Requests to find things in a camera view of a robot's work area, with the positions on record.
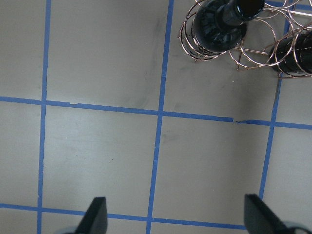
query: floor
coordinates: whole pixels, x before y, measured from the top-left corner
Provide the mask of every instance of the floor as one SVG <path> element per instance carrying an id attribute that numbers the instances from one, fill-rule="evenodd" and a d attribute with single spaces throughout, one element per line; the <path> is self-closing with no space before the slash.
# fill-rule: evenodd
<path id="1" fill-rule="evenodd" d="M 193 3 L 0 1 L 1 232 L 64 233 L 106 196 L 108 234 L 245 234 L 246 193 L 312 229 L 312 79 L 194 63 Z"/>

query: wire rack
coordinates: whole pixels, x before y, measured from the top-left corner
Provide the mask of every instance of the wire rack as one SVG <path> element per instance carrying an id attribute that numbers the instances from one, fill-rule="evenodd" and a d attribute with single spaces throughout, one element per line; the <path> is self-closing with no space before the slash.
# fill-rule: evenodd
<path id="1" fill-rule="evenodd" d="M 263 12 L 257 18 L 253 19 L 253 21 L 259 22 L 269 29 L 269 33 L 272 34 L 273 38 L 272 43 L 257 49 L 247 48 L 244 45 L 247 40 L 252 39 L 249 37 L 244 38 L 234 49 L 218 53 L 205 49 L 196 40 L 196 37 L 194 37 L 194 18 L 197 10 L 205 1 L 208 0 L 195 0 L 178 34 L 183 50 L 195 61 L 208 61 L 227 54 L 236 63 L 237 70 L 239 71 L 274 66 L 279 71 L 279 78 L 303 78 L 312 76 L 310 71 L 302 68 L 299 63 L 300 58 L 298 57 L 298 53 L 295 52 L 299 35 L 307 34 L 312 30 L 312 14 L 306 13 L 306 10 L 302 10 L 303 8 L 298 6 L 304 3 L 306 7 L 311 7 L 312 9 L 312 0 L 285 0 L 280 3 L 280 6 L 273 6 L 266 2 Z M 274 28 L 270 23 L 272 19 L 277 17 L 284 18 L 286 24 L 289 25 L 288 32 L 282 37 L 278 37 L 276 33 L 281 27 Z M 283 57 L 278 58 L 276 54 L 278 45 L 284 39 L 291 39 L 289 42 L 290 45 L 287 47 L 287 51 L 283 54 Z M 280 64 L 289 56 L 293 56 L 296 65 L 300 68 L 299 72 L 286 72 L 280 67 Z"/>

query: dark bottle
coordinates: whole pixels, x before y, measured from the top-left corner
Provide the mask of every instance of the dark bottle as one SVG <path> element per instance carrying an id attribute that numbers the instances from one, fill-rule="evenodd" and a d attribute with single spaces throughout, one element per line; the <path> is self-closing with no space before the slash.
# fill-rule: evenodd
<path id="1" fill-rule="evenodd" d="M 246 22 L 263 9 L 264 0 L 207 0 L 193 22 L 193 36 L 212 52 L 233 49 L 246 35 Z"/>
<path id="2" fill-rule="evenodd" d="M 286 55 L 291 47 L 292 41 L 292 37 L 281 40 L 276 49 L 277 61 Z M 295 61 L 292 50 L 278 66 L 276 65 L 272 68 L 277 72 L 283 71 L 293 76 L 312 74 L 312 31 L 299 34 L 296 44 L 294 45 L 294 52 L 299 66 Z M 274 62 L 276 62 L 275 56 L 270 59 L 270 63 Z"/>

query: blue tape grid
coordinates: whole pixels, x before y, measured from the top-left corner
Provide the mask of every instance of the blue tape grid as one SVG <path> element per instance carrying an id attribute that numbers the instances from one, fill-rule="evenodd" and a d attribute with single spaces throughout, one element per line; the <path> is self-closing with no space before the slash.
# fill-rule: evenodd
<path id="1" fill-rule="evenodd" d="M 269 4 L 275 4 L 275 5 L 280 4 L 279 2 L 274 2 L 274 1 L 268 1 L 268 3 Z M 49 50 L 49 38 L 50 38 L 51 0 L 46 0 L 41 100 L 17 98 L 17 97 L 0 97 L 0 101 L 4 101 L 4 102 L 15 102 L 15 103 L 41 105 L 37 207 L 0 203 L 0 208 L 8 208 L 8 209 L 17 209 L 17 210 L 26 210 L 26 211 L 37 212 L 38 213 L 38 216 L 37 216 L 37 234 L 41 234 L 42 213 L 56 213 L 56 214 L 68 214 L 68 215 L 84 215 L 85 214 L 84 211 L 50 209 L 50 208 L 42 207 L 46 106 L 59 106 L 59 107 L 68 107 L 68 108 L 80 108 L 80 109 L 90 109 L 90 110 L 101 110 L 101 111 L 112 111 L 112 112 L 122 112 L 122 113 L 158 116 L 157 129 L 156 129 L 156 139 L 155 139 L 154 160 L 153 160 L 153 169 L 152 169 L 152 178 L 151 178 L 151 187 L 150 187 L 150 198 L 149 198 L 149 206 L 148 206 L 148 215 L 147 215 L 147 217 L 140 217 L 140 216 L 121 215 L 121 214 L 108 214 L 109 218 L 147 222 L 146 234 L 150 234 L 152 222 L 179 224 L 179 225 L 190 225 L 190 226 L 201 226 L 201 227 L 239 229 L 239 230 L 245 229 L 245 227 L 242 225 L 234 225 L 234 224 L 222 224 L 222 223 L 210 223 L 210 222 L 197 222 L 197 221 L 190 221 L 190 220 L 153 218 L 153 206 L 154 206 L 154 196 L 155 196 L 155 188 L 156 188 L 156 176 L 157 176 L 160 136 L 161 136 L 161 127 L 162 127 L 163 117 L 179 117 L 179 118 L 189 118 L 189 119 L 201 119 L 201 120 L 231 122 L 231 123 L 237 123 L 237 124 L 255 124 L 255 125 L 269 126 L 270 131 L 269 131 L 265 161 L 264 161 L 264 166 L 263 166 L 261 185 L 260 185 L 260 190 L 259 190 L 259 196 L 261 198 L 263 198 L 264 189 L 265 189 L 265 182 L 266 182 L 266 177 L 267 177 L 267 172 L 268 172 L 268 166 L 269 166 L 269 160 L 270 160 L 270 154 L 271 154 L 271 148 L 272 148 L 272 141 L 273 141 L 273 135 L 274 135 L 274 128 L 275 127 L 284 127 L 284 128 L 296 128 L 296 129 L 312 130 L 312 125 L 276 122 L 279 94 L 280 94 L 281 83 L 282 83 L 281 80 L 279 80 L 278 84 L 277 84 L 277 95 L 276 95 L 276 100 L 275 100 L 273 110 L 272 110 L 271 121 L 252 119 L 252 120 L 243 120 L 243 121 L 234 122 L 234 119 L 231 117 L 217 117 L 217 116 L 210 116 L 210 115 L 198 115 L 198 114 L 190 114 L 190 113 L 178 113 L 178 112 L 164 111 L 165 86 L 166 86 L 166 75 L 167 75 L 167 66 L 168 66 L 168 55 L 169 55 L 173 7 L 174 7 L 174 0 L 169 0 L 166 34 L 165 34 L 165 44 L 164 44 L 164 53 L 163 53 L 163 63 L 162 63 L 161 84 L 160 84 L 159 105 L 158 105 L 158 110 L 156 111 L 156 110 L 143 110 L 143 109 L 135 109 L 135 108 L 115 107 L 115 106 L 92 105 L 92 104 L 83 104 L 83 103 L 70 104 L 68 102 L 47 100 L 47 69 L 48 69 L 48 50 Z M 302 9 L 302 10 L 311 10 L 310 6 L 306 6 L 306 5 L 297 5 L 297 8 Z"/>

